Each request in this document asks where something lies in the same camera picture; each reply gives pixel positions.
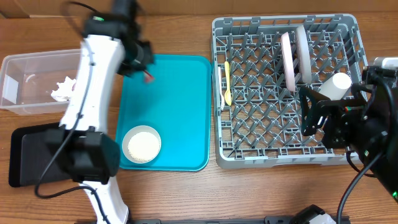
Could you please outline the small red candy wrapper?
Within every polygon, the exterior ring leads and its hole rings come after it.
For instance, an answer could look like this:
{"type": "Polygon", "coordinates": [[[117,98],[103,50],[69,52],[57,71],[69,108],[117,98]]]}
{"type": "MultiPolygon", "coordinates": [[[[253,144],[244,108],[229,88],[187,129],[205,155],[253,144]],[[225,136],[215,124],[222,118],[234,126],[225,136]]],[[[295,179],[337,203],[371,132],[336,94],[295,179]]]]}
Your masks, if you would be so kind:
{"type": "Polygon", "coordinates": [[[146,83],[151,83],[154,81],[154,77],[146,70],[143,71],[144,74],[144,81],[146,83]]]}

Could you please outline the white cup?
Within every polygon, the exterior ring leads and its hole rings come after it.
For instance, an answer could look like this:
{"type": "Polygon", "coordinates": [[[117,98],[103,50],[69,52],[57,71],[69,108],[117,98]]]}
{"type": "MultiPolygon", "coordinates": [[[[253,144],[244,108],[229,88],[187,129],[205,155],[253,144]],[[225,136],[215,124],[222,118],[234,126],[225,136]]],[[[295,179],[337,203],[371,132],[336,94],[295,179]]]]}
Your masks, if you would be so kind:
{"type": "Polygon", "coordinates": [[[336,73],[320,86],[319,93],[330,100],[340,100],[351,87],[351,78],[345,73],[336,73]]]}

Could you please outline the pink plate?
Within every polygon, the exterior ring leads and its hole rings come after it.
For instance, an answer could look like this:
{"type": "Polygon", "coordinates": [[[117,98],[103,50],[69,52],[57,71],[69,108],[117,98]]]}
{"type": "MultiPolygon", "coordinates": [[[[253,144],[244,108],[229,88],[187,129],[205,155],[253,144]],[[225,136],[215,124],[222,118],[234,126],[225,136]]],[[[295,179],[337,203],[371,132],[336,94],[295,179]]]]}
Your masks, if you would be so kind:
{"type": "Polygon", "coordinates": [[[284,75],[286,87],[289,91],[296,92],[294,63],[292,58],[292,49],[290,45],[289,33],[286,32],[280,37],[280,45],[282,50],[282,59],[284,63],[284,75]]]}

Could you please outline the grey plate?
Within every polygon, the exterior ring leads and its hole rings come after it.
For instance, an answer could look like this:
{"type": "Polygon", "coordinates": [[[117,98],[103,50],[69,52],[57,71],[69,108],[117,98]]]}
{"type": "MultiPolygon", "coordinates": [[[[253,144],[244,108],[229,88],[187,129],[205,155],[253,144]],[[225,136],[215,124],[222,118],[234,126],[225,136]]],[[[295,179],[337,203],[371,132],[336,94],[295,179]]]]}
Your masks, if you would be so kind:
{"type": "Polygon", "coordinates": [[[299,71],[302,75],[302,81],[306,84],[312,83],[311,60],[308,48],[308,40],[303,25],[295,30],[295,43],[297,46],[297,56],[299,62],[299,71]]]}

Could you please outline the yellow plastic spoon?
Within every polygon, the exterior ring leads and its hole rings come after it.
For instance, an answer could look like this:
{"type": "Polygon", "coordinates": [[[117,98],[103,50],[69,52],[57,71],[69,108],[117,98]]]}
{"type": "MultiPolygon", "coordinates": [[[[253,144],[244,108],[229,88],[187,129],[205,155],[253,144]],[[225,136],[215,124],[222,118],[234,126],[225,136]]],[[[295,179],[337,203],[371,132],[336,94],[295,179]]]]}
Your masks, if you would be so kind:
{"type": "Polygon", "coordinates": [[[224,93],[224,100],[228,106],[232,105],[231,87],[230,87],[230,65],[228,61],[224,62],[224,71],[226,76],[226,91],[224,93]]]}

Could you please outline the white tissue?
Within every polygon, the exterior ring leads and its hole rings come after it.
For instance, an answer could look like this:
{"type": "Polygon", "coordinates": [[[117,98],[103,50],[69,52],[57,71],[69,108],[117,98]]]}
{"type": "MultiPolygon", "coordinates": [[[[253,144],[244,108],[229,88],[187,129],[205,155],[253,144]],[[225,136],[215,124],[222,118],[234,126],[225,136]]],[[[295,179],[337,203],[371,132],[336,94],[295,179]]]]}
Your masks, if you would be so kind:
{"type": "Polygon", "coordinates": [[[64,82],[57,82],[58,89],[53,90],[50,96],[58,102],[69,101],[73,95],[76,79],[65,77],[64,82]]]}

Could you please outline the white plastic fork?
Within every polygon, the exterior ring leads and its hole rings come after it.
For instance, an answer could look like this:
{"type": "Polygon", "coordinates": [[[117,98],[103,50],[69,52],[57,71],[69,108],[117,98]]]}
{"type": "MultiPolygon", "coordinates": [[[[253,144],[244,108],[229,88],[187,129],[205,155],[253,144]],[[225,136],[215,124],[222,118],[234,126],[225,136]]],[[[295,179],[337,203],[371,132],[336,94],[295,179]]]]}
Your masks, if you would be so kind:
{"type": "Polygon", "coordinates": [[[223,95],[223,90],[222,90],[222,69],[221,67],[218,67],[218,86],[219,86],[219,92],[220,92],[220,110],[223,111],[225,107],[225,99],[223,95]]]}

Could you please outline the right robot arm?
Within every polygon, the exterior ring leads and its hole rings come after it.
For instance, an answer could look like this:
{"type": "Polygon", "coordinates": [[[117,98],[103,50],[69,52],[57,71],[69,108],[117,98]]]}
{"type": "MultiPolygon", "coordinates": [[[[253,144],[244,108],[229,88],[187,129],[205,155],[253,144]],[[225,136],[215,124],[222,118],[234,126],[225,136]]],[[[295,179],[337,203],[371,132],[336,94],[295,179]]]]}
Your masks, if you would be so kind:
{"type": "Polygon", "coordinates": [[[348,146],[363,163],[339,202],[337,223],[350,193],[368,171],[397,198],[397,58],[375,58],[363,68],[362,79],[352,84],[353,98],[348,100],[331,100],[308,87],[299,91],[302,134],[310,136],[322,128],[325,147],[348,146]]]}

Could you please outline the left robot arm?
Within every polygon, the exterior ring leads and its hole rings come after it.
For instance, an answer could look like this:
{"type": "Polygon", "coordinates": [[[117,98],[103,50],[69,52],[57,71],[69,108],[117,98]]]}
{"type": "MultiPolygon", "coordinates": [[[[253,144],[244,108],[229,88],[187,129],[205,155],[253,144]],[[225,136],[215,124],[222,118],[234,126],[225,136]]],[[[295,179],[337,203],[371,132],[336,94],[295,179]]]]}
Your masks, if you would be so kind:
{"type": "Polygon", "coordinates": [[[116,75],[144,71],[154,62],[150,43],[136,22],[140,5],[115,0],[109,13],[92,9],[82,28],[75,88],[56,129],[45,144],[57,165],[88,196],[98,223],[131,223],[116,174],[121,151],[108,136],[108,111],[116,75]]]}

